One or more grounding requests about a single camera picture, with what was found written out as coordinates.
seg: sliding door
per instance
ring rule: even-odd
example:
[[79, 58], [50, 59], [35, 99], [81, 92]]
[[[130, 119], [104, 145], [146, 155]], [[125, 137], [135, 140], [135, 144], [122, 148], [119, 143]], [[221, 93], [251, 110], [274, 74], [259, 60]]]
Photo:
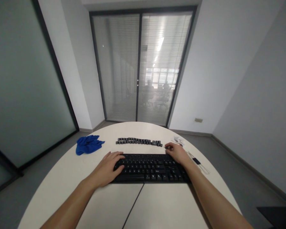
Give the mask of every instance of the sliding door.
[[103, 106], [109, 121], [136, 120], [139, 20], [139, 14], [93, 17]]
[[167, 126], [195, 11], [90, 12], [107, 121]]
[[191, 17], [143, 14], [138, 121], [167, 125]]

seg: electrical outlet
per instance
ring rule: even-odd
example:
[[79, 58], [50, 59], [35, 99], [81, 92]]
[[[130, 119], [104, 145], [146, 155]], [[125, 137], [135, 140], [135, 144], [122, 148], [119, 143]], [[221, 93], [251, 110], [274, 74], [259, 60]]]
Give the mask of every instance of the electrical outlet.
[[195, 118], [195, 122], [202, 122], [203, 119]]

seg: keyboard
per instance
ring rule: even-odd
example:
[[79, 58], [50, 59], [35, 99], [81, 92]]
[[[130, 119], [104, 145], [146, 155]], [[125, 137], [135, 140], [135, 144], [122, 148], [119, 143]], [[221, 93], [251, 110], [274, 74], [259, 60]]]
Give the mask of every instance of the keyboard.
[[114, 166], [125, 165], [112, 183], [190, 183], [185, 169], [168, 154], [123, 154]]

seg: blue towel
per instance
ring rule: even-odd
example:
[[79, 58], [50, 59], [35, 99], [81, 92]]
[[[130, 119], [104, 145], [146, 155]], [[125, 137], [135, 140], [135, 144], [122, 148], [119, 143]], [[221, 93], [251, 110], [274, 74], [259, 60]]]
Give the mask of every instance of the blue towel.
[[90, 135], [81, 137], [77, 140], [76, 154], [82, 155], [83, 153], [93, 153], [102, 148], [104, 142], [97, 140], [99, 135]]

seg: oval table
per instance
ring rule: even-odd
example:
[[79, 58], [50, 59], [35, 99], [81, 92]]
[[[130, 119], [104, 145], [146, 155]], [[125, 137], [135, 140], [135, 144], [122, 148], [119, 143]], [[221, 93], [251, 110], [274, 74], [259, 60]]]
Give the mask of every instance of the oval table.
[[[38, 187], [19, 228], [40, 228], [107, 152], [165, 153], [163, 147], [152, 145], [116, 145], [118, 138], [160, 140], [165, 144], [174, 139], [174, 136], [179, 136], [169, 129], [145, 122], [117, 123], [92, 134], [99, 135], [99, 140], [105, 141], [102, 148], [81, 156], [75, 153], [76, 145], [68, 150]], [[205, 175], [207, 179], [241, 213], [229, 188], [213, 165], [190, 142], [184, 140], [184, 143], [184, 149], [210, 171], [209, 175]], [[87, 204], [77, 228], [210, 228], [192, 185], [142, 186], [143, 184], [109, 184], [98, 189]]]

